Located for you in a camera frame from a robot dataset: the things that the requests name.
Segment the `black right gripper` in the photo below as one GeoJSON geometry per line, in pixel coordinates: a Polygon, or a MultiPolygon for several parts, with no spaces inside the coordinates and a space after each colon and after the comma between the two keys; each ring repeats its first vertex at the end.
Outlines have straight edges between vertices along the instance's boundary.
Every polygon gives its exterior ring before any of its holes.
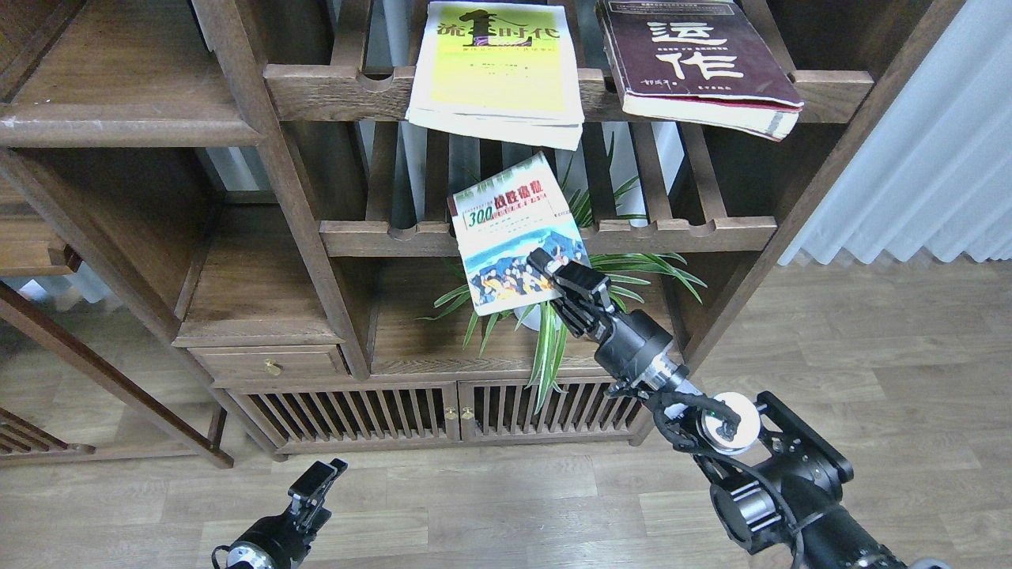
{"type": "Polygon", "coordinates": [[[598,342],[594,359],[617,381],[608,395],[639,396],[682,384],[682,367],[668,356],[674,345],[670,333],[642,310],[601,310],[614,309],[607,275],[579,262],[558,262],[542,248],[527,262],[559,292],[552,305],[568,331],[598,342]]]}

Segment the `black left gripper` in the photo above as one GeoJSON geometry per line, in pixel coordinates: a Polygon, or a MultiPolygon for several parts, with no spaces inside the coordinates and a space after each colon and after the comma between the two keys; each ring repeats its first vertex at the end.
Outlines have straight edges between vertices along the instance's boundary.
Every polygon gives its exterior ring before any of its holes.
{"type": "Polygon", "coordinates": [[[226,551],[225,568],[297,568],[312,550],[319,529],[331,518],[323,507],[326,493],[349,465],[340,458],[314,462],[289,487],[289,509],[275,516],[264,516],[246,530],[231,546],[217,546],[212,551],[212,565],[218,564],[217,552],[226,551]]]}

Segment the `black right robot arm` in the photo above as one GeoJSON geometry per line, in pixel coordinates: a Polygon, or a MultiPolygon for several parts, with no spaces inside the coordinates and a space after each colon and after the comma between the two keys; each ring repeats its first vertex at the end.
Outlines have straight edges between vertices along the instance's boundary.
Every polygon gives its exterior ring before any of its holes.
{"type": "Polygon", "coordinates": [[[610,396],[642,402],[673,449],[694,458],[738,546],[756,554],[787,545],[794,567],[904,566],[843,507],[850,462],[773,393],[705,395],[670,359],[672,336],[643,311],[612,303],[604,274],[543,249],[528,262],[560,292],[553,306],[568,331],[597,343],[595,359],[615,381],[610,396]]]}

